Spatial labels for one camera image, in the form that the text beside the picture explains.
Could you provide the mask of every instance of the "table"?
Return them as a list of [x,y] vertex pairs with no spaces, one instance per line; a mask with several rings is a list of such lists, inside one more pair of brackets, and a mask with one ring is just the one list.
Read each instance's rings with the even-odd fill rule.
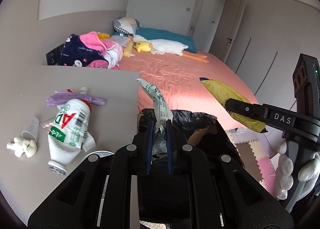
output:
[[[40,124],[55,117],[57,108],[46,106],[46,99],[55,90],[79,90],[85,86],[91,95],[107,100],[104,106],[92,105],[88,131],[95,138],[97,146],[91,151],[116,152],[131,143],[137,132],[139,84],[135,78],[138,77],[137,72],[121,70],[39,66],[24,73],[23,79],[10,88],[10,92],[1,95],[0,189],[25,224],[31,213],[65,176],[48,169],[50,154],[46,128],[39,128],[38,151],[29,159],[25,154],[17,158],[14,151],[6,149],[6,144],[20,136],[29,116],[36,116]],[[68,165],[68,174],[86,154],[81,151]],[[139,211],[134,211],[132,220],[139,222]]]

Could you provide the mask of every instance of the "plastic bottle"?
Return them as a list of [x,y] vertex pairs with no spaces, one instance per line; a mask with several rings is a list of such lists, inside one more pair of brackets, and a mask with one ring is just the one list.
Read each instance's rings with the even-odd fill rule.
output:
[[48,133],[51,171],[67,174],[66,166],[79,154],[85,140],[90,110],[89,102],[71,99],[58,112]]

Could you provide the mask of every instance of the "door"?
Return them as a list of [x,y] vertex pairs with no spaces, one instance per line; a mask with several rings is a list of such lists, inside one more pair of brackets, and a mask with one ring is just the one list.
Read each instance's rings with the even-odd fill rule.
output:
[[209,53],[226,62],[242,19],[245,0],[227,0]]
[[197,0],[189,36],[197,50],[209,52],[226,0]]

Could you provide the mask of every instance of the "device handle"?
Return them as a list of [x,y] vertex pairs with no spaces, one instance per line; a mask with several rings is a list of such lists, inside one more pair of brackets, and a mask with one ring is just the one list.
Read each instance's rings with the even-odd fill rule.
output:
[[306,184],[305,182],[300,182],[298,180],[298,173],[302,167],[315,158],[316,152],[314,150],[306,149],[303,145],[299,145],[293,141],[287,141],[286,155],[293,162],[293,185],[288,190],[288,197],[279,202],[290,213],[294,204],[299,200],[301,192]]

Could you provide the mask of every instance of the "pink bed sheet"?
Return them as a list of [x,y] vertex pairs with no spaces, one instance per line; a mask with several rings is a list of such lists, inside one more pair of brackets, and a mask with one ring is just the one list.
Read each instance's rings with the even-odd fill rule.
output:
[[[171,110],[183,109],[204,112],[218,118],[223,129],[243,127],[231,118],[228,112],[201,84],[199,77],[220,80],[244,95],[252,104],[257,99],[245,83],[222,61],[209,53],[209,63],[202,63],[173,54],[153,55],[134,51],[136,56],[122,58],[121,70],[140,72],[140,78],[158,86]],[[152,100],[139,88],[139,111],[153,108]]]

